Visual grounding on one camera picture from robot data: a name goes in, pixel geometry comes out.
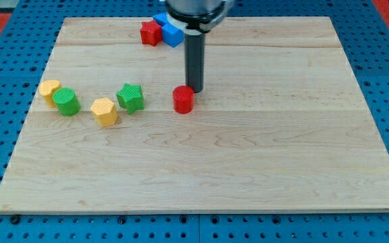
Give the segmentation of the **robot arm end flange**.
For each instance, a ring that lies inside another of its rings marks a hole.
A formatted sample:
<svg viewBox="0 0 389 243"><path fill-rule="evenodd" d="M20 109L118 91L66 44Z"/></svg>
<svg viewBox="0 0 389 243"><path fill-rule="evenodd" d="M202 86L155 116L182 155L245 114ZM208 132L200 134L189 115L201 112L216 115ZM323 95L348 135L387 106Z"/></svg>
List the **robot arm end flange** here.
<svg viewBox="0 0 389 243"><path fill-rule="evenodd" d="M166 0L167 20L185 34L206 34L219 25L235 0Z"/></svg>

